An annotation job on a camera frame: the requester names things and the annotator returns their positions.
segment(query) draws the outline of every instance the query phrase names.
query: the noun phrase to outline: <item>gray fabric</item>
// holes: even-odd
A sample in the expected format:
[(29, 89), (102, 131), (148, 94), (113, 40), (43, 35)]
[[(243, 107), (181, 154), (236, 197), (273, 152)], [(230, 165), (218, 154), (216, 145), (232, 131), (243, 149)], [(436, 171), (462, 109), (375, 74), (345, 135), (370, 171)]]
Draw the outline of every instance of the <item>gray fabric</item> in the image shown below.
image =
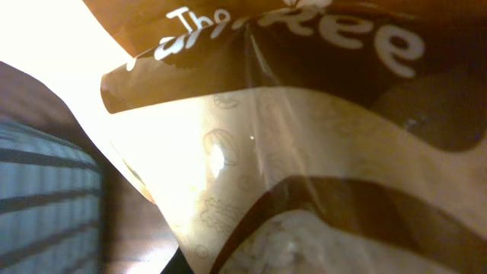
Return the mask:
[(0, 272), (99, 272), (100, 184), (76, 145), (0, 123)]
[(0, 123), (31, 126), (89, 149), (92, 144), (64, 102), (48, 87), (0, 62)]

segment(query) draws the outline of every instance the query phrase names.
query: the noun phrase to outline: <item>plastic bag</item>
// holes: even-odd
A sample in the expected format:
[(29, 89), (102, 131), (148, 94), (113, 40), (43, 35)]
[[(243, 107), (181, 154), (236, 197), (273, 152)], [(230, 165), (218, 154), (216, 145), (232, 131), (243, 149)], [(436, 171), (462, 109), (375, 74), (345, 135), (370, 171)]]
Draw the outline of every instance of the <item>plastic bag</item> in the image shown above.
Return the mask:
[[(117, 0), (101, 2), (83, 0), (107, 32), (132, 56), (156, 46), (165, 38), (176, 37), (220, 21), (234, 20), (279, 8), (307, 5), (327, 6), (331, 0), (266, 1), (158, 1)], [(409, 14), (455, 24), (458, 21), (485, 21), (484, 2), (463, 0), (389, 1), (335, 0), (347, 5), (375, 5), (395, 14)]]
[(103, 77), (113, 146), (197, 273), (487, 266), (485, 25), (332, 4)]

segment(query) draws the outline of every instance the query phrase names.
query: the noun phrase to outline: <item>food inside bag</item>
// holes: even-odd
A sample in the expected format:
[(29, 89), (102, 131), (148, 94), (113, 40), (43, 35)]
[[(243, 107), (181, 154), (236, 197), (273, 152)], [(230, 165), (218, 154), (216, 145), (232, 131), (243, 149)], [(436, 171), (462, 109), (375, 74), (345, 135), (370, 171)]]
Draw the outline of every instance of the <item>food inside bag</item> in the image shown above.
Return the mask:
[(346, 2), (222, 21), (103, 77), (110, 139), (196, 273), (482, 273), (477, 23)]

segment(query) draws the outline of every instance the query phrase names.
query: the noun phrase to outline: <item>white food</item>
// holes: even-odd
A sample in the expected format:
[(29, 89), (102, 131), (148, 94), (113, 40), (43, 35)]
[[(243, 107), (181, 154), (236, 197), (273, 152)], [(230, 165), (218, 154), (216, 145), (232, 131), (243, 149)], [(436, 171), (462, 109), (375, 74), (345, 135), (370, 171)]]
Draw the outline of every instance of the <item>white food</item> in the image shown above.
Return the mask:
[(311, 212), (275, 216), (247, 238), (220, 274), (454, 273), (406, 250), (331, 228)]

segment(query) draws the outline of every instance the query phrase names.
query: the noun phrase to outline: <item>wooden surface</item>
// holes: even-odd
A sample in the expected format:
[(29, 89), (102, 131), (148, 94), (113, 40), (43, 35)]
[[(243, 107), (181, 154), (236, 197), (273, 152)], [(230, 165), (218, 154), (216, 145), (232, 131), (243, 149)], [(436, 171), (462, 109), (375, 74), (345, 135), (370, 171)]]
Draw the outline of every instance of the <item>wooden surface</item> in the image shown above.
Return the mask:
[(116, 170), (110, 172), (106, 194), (104, 273), (161, 273), (177, 242), (158, 207)]

